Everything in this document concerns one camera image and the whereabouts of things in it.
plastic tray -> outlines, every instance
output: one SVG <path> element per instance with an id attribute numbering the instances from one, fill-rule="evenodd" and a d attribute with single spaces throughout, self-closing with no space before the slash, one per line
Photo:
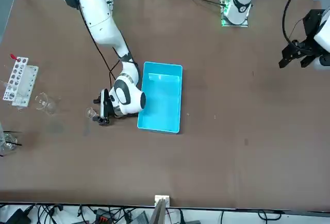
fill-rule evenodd
<path id="1" fill-rule="evenodd" d="M 179 132 L 182 71 L 181 65 L 144 63 L 142 91 L 146 96 L 146 104 L 139 113 L 139 129 Z"/>

glass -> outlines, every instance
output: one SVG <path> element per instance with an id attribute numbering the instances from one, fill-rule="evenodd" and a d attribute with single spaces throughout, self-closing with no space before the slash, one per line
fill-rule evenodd
<path id="1" fill-rule="evenodd" d="M 0 123 L 0 157 L 10 153 L 17 145 L 17 138 L 11 132 L 4 132 Z"/>
<path id="2" fill-rule="evenodd" d="M 55 101 L 49 97 L 46 93 L 42 92 L 38 94 L 35 98 L 36 101 L 36 109 L 42 110 L 49 115 L 52 115 L 56 112 L 56 104 Z"/>
<path id="3" fill-rule="evenodd" d="M 92 107 L 88 107 L 85 111 L 85 115 L 87 118 L 93 118 L 97 116 L 97 113 Z"/>

floor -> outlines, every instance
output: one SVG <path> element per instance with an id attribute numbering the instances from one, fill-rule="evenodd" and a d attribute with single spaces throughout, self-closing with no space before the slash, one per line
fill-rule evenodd
<path id="1" fill-rule="evenodd" d="M 0 42 L 2 41 L 3 34 L 5 32 L 5 27 L 7 24 L 8 16 L 10 13 L 10 9 L 14 0 L 0 0 Z M 323 8 L 328 7 L 329 3 L 325 0 L 321 0 Z M 5 206 L 0 209 L 0 221 L 6 221 L 11 214 L 17 209 L 21 207 L 23 210 L 27 208 L 27 206 L 17 206 L 10 205 Z M 37 222 L 37 208 L 34 208 L 30 212 L 30 217 L 32 219 L 32 223 Z M 86 220 L 94 221 L 94 214 L 89 211 L 87 208 L 84 209 L 84 217 Z M 54 219 L 57 223 L 75 223 L 82 221 L 81 217 L 77 216 L 78 207 L 75 206 L 67 206 L 64 208 L 60 214 L 55 215 Z M 143 209 L 137 209 L 133 211 L 133 218 L 138 216 Z M 151 209 L 145 209 L 147 216 L 150 218 L 152 214 Z M 176 223 L 179 221 L 179 211 L 178 210 L 170 210 L 171 222 L 169 218 L 166 218 L 166 223 Z M 221 211 L 200 211 L 200 210 L 184 210 L 184 216 L 186 221 L 190 220 L 200 220 L 201 223 L 220 223 Z M 276 223 L 328 223 L 329 219 L 325 217 L 308 217 L 308 216 L 293 216 L 293 215 L 284 215 L 279 221 Z M 257 214 L 255 213 L 234 213 L 234 212 L 225 212 L 223 216 L 223 223 L 264 223 Z"/>
<path id="2" fill-rule="evenodd" d="M 29 205 L 9 205 L 0 209 L 0 221 L 5 222 L 10 218 L 10 216 L 17 210 L 22 209 L 23 211 L 27 209 Z M 37 223 L 38 220 L 38 207 L 35 206 L 29 213 L 28 217 L 31 219 L 31 223 Z M 93 210 L 97 210 L 98 207 L 91 207 Z M 82 208 L 82 213 L 85 221 L 90 221 L 89 223 L 93 223 L 95 221 L 95 215 L 87 208 Z M 81 216 L 77 217 L 79 207 L 78 206 L 64 206 L 63 211 L 56 210 L 53 218 L 58 224 L 74 224 L 74 223 L 84 223 Z M 168 215 L 165 218 L 165 224 L 175 224 L 180 222 L 180 213 L 177 209 L 168 209 L 169 215 L 171 219 L 169 219 Z M 145 211 L 148 220 L 150 220 L 153 209 L 136 209 L 132 211 L 132 219 L 135 219 L 139 216 L 143 211 Z M 205 211 L 205 210 L 183 210 L 184 219 L 186 222 L 188 221 L 196 221 L 199 220 L 201 224 L 220 224 L 221 223 L 221 214 L 222 211 Z M 267 218 L 276 218 L 278 215 L 268 214 Z M 45 220 L 46 215 L 42 215 L 40 220 L 41 223 L 51 223 L 50 218 L 48 217 Z M 326 224 L 329 223 L 328 217 L 312 217 L 312 216 L 300 216 L 300 215 L 282 215 L 282 217 L 277 221 L 272 221 L 274 224 Z M 126 221 L 123 218 L 118 224 L 125 224 Z M 231 223 L 231 224 L 263 224 L 264 220 L 261 220 L 256 213 L 237 213 L 237 212 L 224 212 L 222 223 Z"/>

test tube rack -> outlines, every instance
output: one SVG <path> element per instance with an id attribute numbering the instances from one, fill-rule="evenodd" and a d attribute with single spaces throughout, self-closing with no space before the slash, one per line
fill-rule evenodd
<path id="1" fill-rule="evenodd" d="M 27 107 L 39 68 L 28 66 L 28 58 L 17 57 L 12 68 L 3 100 L 12 102 L 12 106 Z"/>

brown table surface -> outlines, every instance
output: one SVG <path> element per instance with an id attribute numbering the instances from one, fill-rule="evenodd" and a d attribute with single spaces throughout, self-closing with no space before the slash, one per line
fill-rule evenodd
<path id="1" fill-rule="evenodd" d="M 199 0 L 115 0 L 141 69 L 183 66 L 180 134 L 167 135 L 139 130 L 136 118 L 89 121 L 85 109 L 109 79 L 79 12 L 63 0 L 15 0 L 1 62 L 29 57 L 34 95 L 59 103 L 50 117 L 33 101 L 22 111 L 0 102 L 4 128 L 23 132 L 23 146 L 1 158 L 0 200 L 152 205 L 163 194 L 172 206 L 329 210 L 330 74 L 298 61 L 278 68 L 286 1 L 253 0 L 249 28 L 233 28 Z M 318 7 L 293 0 L 288 34 Z M 293 37 L 304 38 L 301 23 Z"/>

